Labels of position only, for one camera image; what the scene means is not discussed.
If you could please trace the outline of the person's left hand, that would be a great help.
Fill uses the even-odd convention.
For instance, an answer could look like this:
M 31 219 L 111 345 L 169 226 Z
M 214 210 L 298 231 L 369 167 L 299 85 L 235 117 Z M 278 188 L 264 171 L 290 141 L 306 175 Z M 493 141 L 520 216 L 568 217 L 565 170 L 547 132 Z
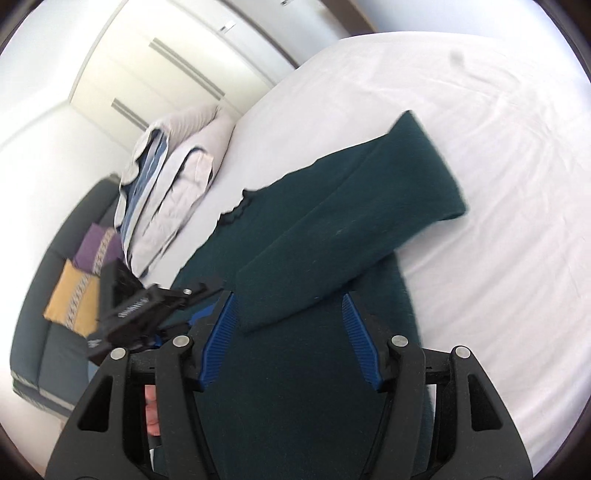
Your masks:
M 158 419 L 156 389 L 154 385 L 144 387 L 145 395 L 145 419 L 147 433 L 153 437 L 160 436 L 160 425 Z

